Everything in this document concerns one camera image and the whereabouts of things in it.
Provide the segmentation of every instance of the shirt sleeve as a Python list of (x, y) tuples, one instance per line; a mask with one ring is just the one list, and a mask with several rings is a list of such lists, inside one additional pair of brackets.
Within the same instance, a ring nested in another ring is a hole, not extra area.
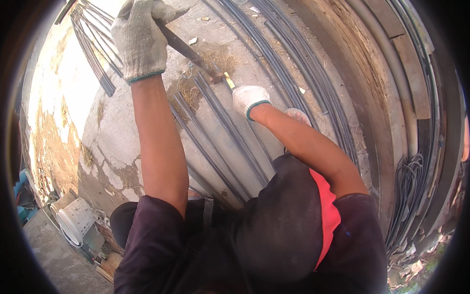
[(184, 236), (184, 220), (175, 207), (143, 196), (114, 274), (114, 293), (160, 293), (184, 250)]
[(351, 194), (334, 202), (341, 223), (316, 275), (320, 293), (384, 293), (387, 254), (375, 201)]

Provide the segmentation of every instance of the paper scrap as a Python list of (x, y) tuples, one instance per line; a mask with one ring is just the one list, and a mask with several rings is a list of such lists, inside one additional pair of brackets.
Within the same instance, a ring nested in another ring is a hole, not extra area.
[(250, 10), (251, 10), (251, 11), (254, 11), (254, 12), (256, 12), (256, 13), (259, 13), (259, 9), (256, 8), (256, 7), (254, 7), (254, 6), (252, 6), (252, 7), (250, 8)]
[(193, 45), (193, 44), (196, 44), (196, 42), (197, 42), (197, 37), (192, 38), (191, 40), (189, 40), (188, 44)]
[(227, 72), (224, 72), (224, 75), (225, 75), (225, 80), (227, 81), (227, 84), (228, 86), (233, 89), (235, 88), (235, 84), (232, 82), (232, 79), (230, 78), (230, 76), (228, 75)]

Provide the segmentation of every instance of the hammer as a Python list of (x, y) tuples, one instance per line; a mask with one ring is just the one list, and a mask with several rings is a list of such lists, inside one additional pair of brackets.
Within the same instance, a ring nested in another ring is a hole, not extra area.
[[(121, 8), (119, 14), (120, 18), (128, 19), (131, 14), (131, 8), (134, 4), (133, 0), (128, 0)], [(168, 29), (161, 19), (154, 19), (162, 34), (168, 41), (168, 45), (180, 52), (184, 57), (192, 61), (195, 65), (199, 66), (205, 73), (210, 76), (210, 81), (217, 84), (222, 80), (223, 73), (216, 72), (211, 68), (188, 44), (181, 40), (175, 33)]]

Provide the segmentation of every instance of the foot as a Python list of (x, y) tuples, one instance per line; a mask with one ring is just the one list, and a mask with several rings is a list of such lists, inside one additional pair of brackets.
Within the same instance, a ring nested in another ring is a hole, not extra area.
[(284, 111), (284, 113), (289, 115), (293, 119), (300, 121), (301, 123), (312, 126), (310, 120), (308, 119), (308, 116), (303, 111), (297, 108), (289, 108)]

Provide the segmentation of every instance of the white work glove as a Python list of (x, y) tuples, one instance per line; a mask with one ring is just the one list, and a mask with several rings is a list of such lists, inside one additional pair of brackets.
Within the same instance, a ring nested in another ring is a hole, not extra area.
[(161, 0), (129, 0), (121, 10), (129, 5), (130, 14), (121, 16), (120, 12), (114, 20), (111, 36), (124, 64), (124, 79), (132, 83), (166, 69), (168, 41), (153, 18), (161, 18), (166, 24), (189, 8), (174, 9)]
[(233, 91), (232, 97), (234, 109), (243, 116), (246, 116), (248, 120), (252, 120), (250, 118), (250, 111), (253, 107), (263, 103), (271, 104), (269, 93), (260, 86), (238, 87)]

